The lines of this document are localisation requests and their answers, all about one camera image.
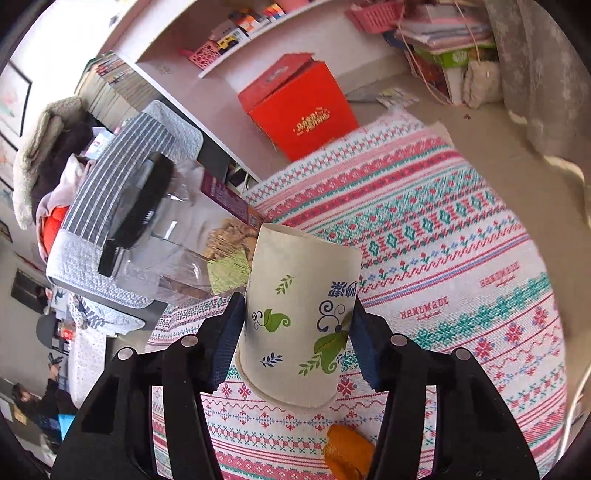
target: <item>framed picture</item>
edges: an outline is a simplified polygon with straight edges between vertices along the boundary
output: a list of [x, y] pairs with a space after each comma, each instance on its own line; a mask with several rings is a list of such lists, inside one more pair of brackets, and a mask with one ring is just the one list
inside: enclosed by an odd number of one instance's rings
[[12, 243], [12, 237], [10, 236], [10, 230], [8, 229], [8, 225], [0, 220], [0, 237], [5, 238], [10, 243]]
[[17, 148], [0, 132], [0, 180], [12, 188], [12, 166], [17, 156]]
[[0, 75], [0, 120], [19, 137], [30, 92], [31, 81], [9, 61]]
[[12, 187], [0, 177], [0, 204], [5, 203], [12, 210]]

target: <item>red cardboard box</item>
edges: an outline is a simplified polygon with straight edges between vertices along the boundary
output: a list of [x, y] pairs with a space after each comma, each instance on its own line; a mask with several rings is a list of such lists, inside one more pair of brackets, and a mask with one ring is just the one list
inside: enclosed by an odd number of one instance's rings
[[291, 161], [358, 127], [326, 63], [311, 53], [283, 55], [238, 99]]

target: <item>paper cup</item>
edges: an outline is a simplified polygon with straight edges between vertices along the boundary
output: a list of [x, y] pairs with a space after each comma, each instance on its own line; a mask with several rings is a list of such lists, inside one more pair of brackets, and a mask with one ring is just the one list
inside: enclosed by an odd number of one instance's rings
[[336, 395], [361, 251], [266, 223], [246, 292], [236, 366], [251, 390], [281, 408], [318, 411]]

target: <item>pink patterned tablecloth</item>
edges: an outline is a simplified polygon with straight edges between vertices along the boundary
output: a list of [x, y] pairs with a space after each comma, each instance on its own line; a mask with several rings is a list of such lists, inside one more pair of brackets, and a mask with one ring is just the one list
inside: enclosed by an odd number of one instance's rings
[[[318, 150], [248, 194], [261, 213], [363, 252], [358, 296], [422, 347], [471, 350], [517, 419], [540, 473], [553, 464], [566, 402], [564, 340], [540, 255], [525, 228], [478, 172], [406, 111]], [[218, 297], [169, 307], [148, 350], [165, 348], [223, 311]], [[170, 476], [161, 390], [155, 389], [158, 469]], [[322, 448], [331, 424], [375, 442], [385, 394], [363, 380], [350, 345], [337, 399], [296, 414], [258, 398], [232, 364], [207, 421], [227, 479], [332, 478]], [[436, 398], [427, 390], [419, 476], [433, 463]]]

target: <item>pink basket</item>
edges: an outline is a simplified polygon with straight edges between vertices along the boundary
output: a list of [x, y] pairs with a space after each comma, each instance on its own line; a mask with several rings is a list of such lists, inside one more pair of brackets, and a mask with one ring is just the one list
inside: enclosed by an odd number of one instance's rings
[[360, 32], [383, 33], [392, 30], [402, 17], [402, 2], [383, 2], [361, 6], [361, 10], [350, 8], [345, 12]]
[[198, 49], [193, 55], [189, 57], [189, 60], [191, 60], [200, 69], [205, 70], [220, 56], [221, 55], [217, 51], [217, 45], [215, 44], [215, 42], [208, 40], [207, 42], [205, 42], [205, 45], [203, 45], [203, 47]]

